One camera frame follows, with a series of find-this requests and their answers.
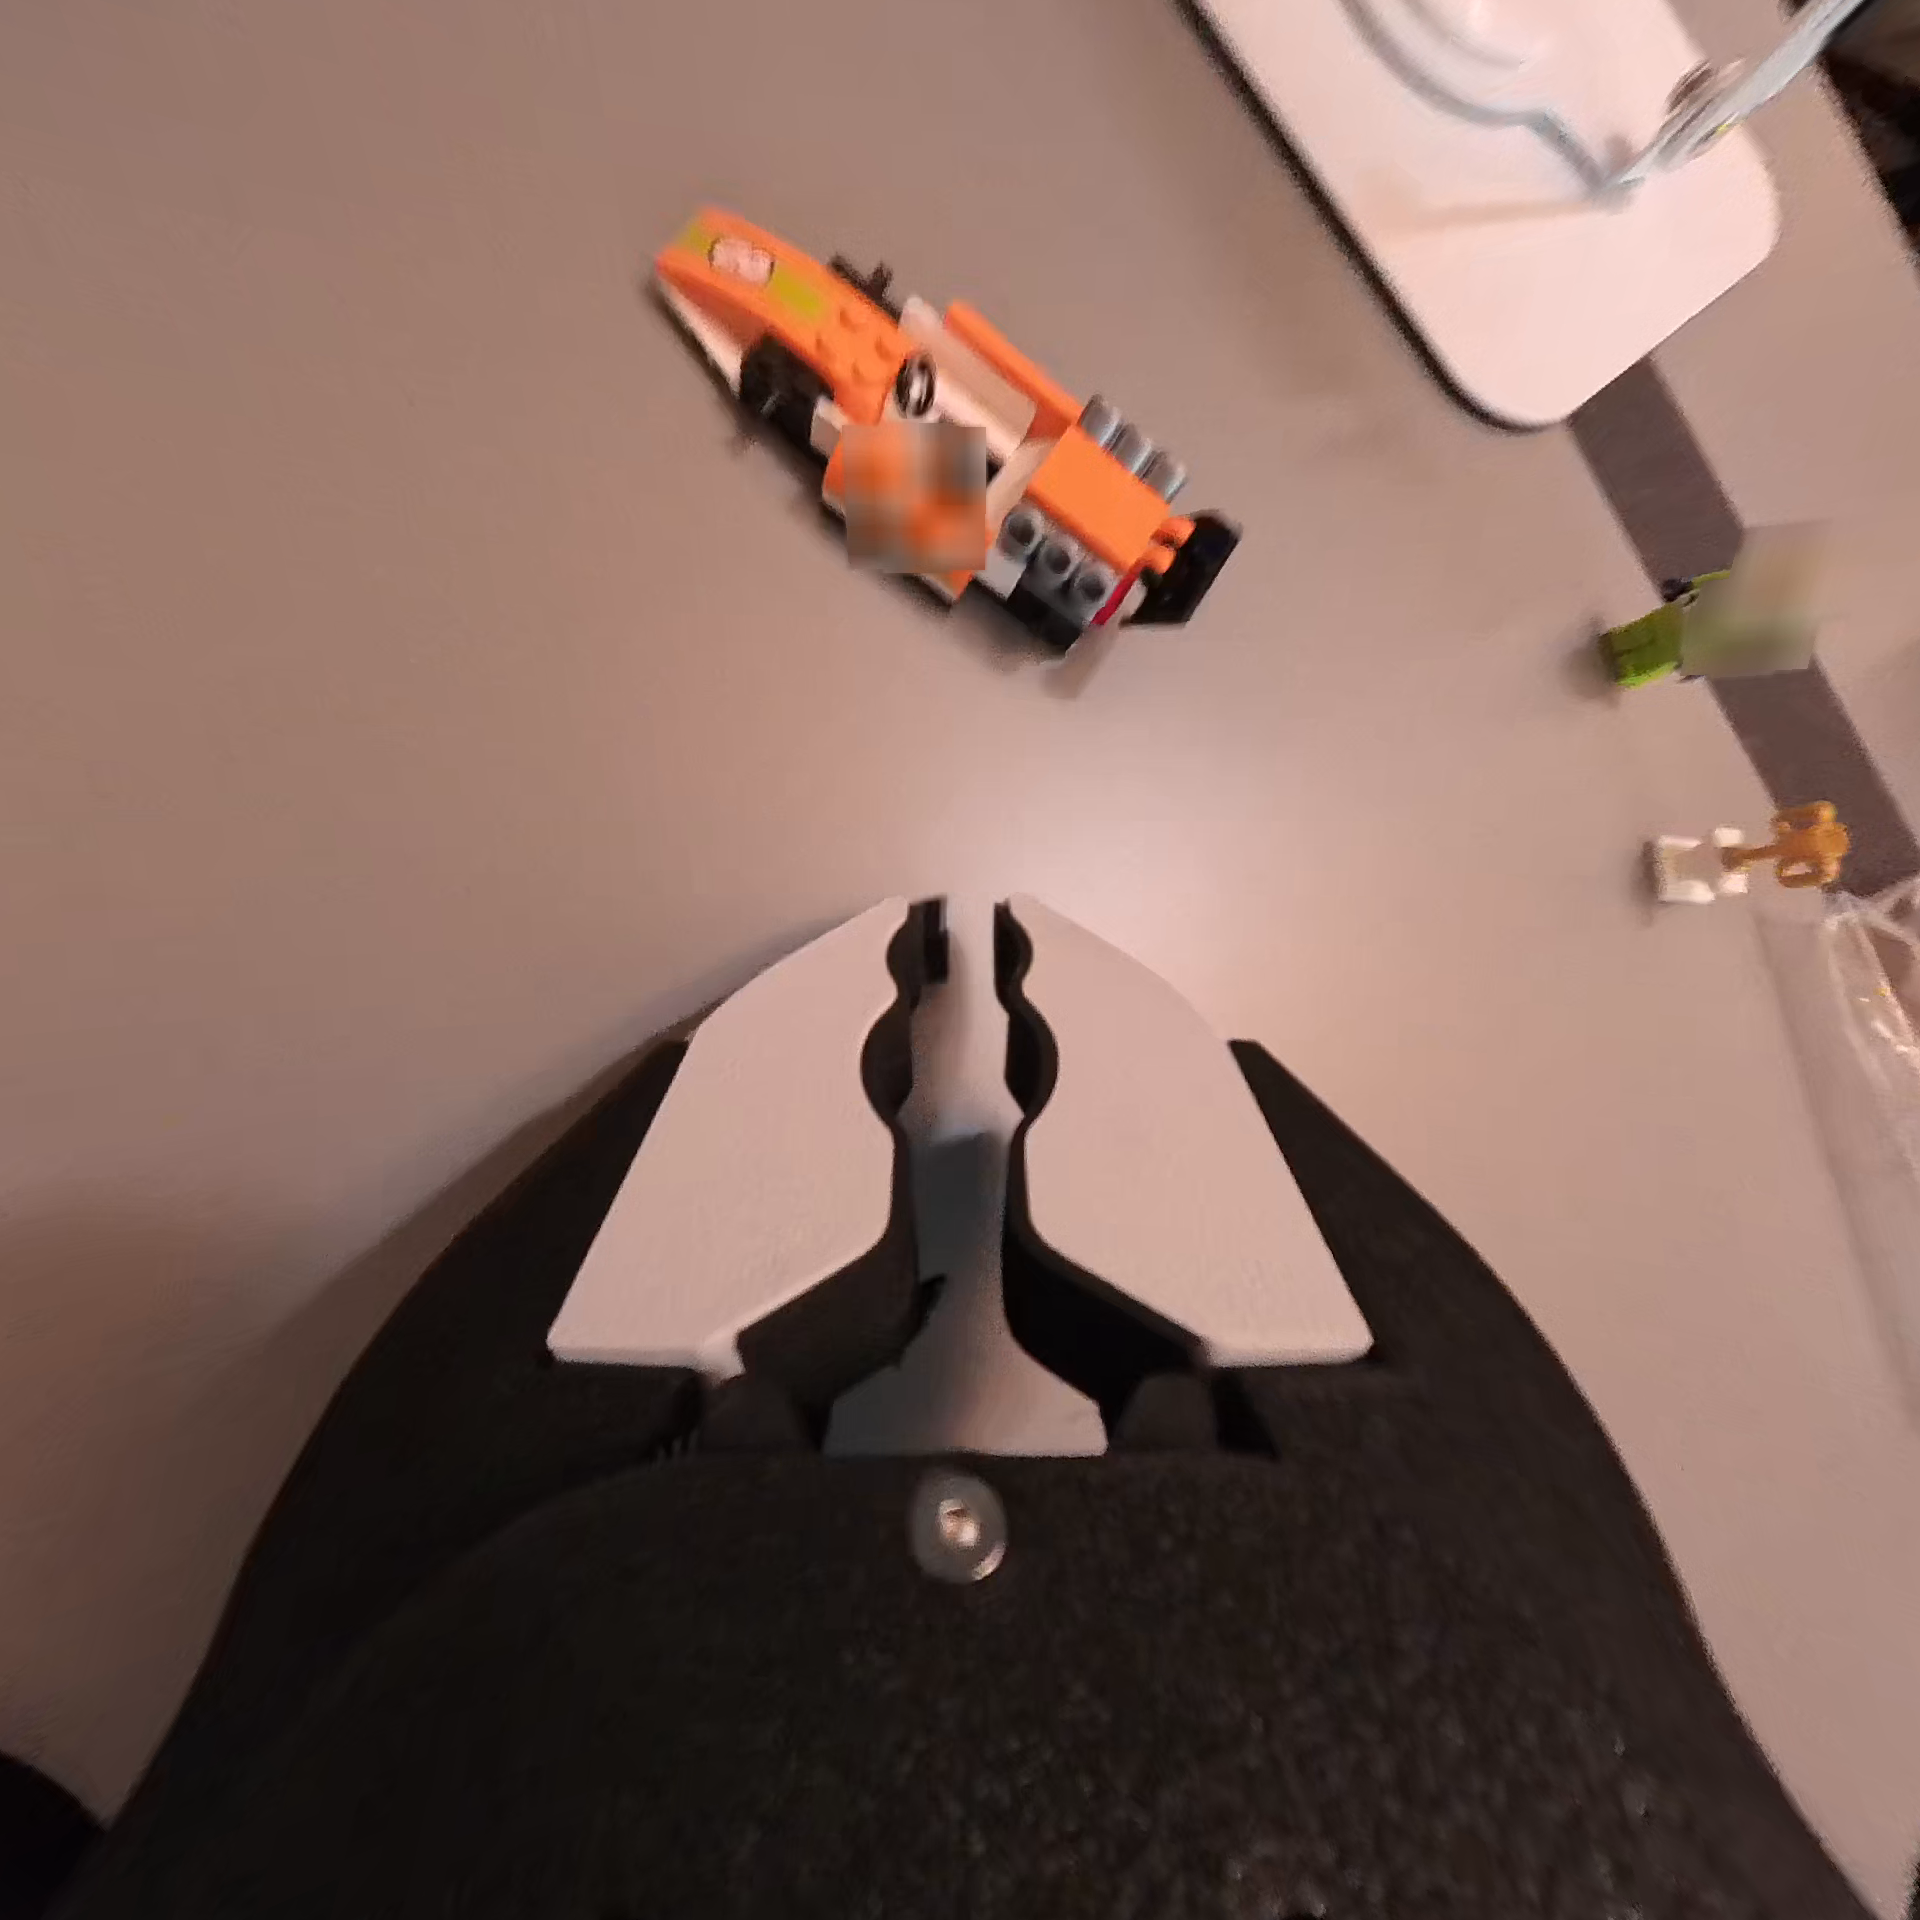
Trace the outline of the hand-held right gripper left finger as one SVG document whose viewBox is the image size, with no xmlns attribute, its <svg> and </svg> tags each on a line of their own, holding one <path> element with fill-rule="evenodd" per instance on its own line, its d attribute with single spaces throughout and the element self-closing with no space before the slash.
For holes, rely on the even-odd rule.
<svg viewBox="0 0 1920 1920">
<path fill-rule="evenodd" d="M 773 961 L 682 1043 L 550 1354 L 839 1402 L 915 1330 L 902 1109 L 949 902 L 882 902 Z"/>
</svg>

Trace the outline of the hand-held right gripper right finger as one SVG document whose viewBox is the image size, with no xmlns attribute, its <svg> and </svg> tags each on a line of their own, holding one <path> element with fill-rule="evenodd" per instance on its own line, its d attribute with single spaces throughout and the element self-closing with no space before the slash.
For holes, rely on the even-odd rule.
<svg viewBox="0 0 1920 1920">
<path fill-rule="evenodd" d="M 1161 972 L 1040 898 L 996 904 L 1019 1126 L 1017 1343 L 1093 1405 L 1144 1380 L 1342 1365 L 1376 1335 L 1238 1051 Z"/>
</svg>

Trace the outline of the orange white lego car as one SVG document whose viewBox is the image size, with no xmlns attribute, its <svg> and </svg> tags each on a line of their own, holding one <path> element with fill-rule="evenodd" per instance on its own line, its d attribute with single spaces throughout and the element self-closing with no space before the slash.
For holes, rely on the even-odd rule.
<svg viewBox="0 0 1920 1920">
<path fill-rule="evenodd" d="M 964 301 L 818 262 L 699 209 L 652 266 L 664 311 L 751 436 L 818 477 L 847 558 L 946 610 L 992 599 L 1040 646 L 1184 627 L 1242 524 L 1184 508 L 1184 461 L 1073 394 Z"/>
</svg>

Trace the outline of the white book stand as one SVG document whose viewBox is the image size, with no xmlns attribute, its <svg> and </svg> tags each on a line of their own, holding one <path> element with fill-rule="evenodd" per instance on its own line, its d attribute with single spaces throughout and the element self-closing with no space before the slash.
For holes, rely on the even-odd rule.
<svg viewBox="0 0 1920 1920">
<path fill-rule="evenodd" d="M 1863 4 L 1711 60 L 1679 4 L 1192 4 L 1443 382 L 1551 425 L 1779 246 L 1748 131 Z"/>
</svg>

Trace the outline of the small gold trophy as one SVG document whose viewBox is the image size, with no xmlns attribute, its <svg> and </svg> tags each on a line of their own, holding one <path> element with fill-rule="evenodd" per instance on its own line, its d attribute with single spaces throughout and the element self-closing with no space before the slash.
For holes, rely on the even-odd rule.
<svg viewBox="0 0 1920 1920">
<path fill-rule="evenodd" d="M 1770 814 L 1762 837 L 1734 824 L 1711 833 L 1654 833 L 1643 843 L 1643 877 L 1659 904 L 1720 904 L 1748 898 L 1770 872 L 1788 893 L 1829 887 L 1852 848 L 1852 829 L 1832 800 L 1801 800 Z"/>
</svg>

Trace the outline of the green minifigure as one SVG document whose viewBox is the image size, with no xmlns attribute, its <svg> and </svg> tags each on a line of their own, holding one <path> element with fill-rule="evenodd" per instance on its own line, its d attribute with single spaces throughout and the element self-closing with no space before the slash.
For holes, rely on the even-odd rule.
<svg viewBox="0 0 1920 1920">
<path fill-rule="evenodd" d="M 1667 578 L 1651 612 L 1597 636 L 1601 674 L 1612 691 L 1651 682 L 1728 678 L 1740 641 L 1722 610 L 1729 569 Z"/>
</svg>

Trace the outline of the black textured pad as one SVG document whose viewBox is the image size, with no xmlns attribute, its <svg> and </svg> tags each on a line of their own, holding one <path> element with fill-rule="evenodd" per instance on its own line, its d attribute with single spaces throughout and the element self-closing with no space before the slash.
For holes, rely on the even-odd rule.
<svg viewBox="0 0 1920 1920">
<path fill-rule="evenodd" d="M 99 1842 L 104 1821 L 72 1788 L 3 1754 L 3 1915 L 47 1915 Z"/>
</svg>

